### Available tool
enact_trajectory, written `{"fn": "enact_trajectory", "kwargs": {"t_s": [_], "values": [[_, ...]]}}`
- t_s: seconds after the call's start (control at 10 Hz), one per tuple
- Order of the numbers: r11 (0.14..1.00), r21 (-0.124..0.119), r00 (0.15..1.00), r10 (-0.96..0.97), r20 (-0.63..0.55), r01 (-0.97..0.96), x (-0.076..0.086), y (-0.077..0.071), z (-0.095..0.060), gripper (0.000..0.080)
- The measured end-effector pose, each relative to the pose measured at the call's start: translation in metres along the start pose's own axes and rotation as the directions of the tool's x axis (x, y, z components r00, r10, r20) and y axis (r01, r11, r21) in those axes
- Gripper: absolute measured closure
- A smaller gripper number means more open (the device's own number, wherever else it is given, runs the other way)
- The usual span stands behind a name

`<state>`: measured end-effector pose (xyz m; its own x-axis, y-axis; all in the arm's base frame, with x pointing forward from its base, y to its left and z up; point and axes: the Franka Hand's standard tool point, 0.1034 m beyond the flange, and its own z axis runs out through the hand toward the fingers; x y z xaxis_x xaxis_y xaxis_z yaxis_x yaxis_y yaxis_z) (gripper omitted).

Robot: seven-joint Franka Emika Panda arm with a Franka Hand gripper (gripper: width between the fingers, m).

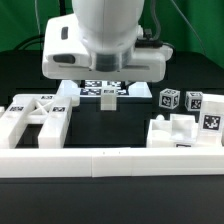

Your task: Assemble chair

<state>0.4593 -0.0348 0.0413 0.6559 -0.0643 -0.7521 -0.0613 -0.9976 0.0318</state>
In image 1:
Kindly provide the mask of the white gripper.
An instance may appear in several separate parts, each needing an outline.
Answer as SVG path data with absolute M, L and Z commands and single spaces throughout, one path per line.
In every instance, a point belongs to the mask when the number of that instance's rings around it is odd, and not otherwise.
M 43 74 L 50 79 L 145 81 L 164 78 L 169 46 L 137 47 L 141 33 L 118 20 L 101 20 L 92 29 L 74 16 L 48 21 L 43 51 Z

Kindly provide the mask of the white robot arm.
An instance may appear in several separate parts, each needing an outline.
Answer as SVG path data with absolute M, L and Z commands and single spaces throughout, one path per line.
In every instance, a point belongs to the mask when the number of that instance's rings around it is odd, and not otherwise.
M 143 38 L 143 6 L 144 0 L 72 0 L 71 14 L 47 23 L 43 74 L 74 81 L 161 81 L 173 49 Z

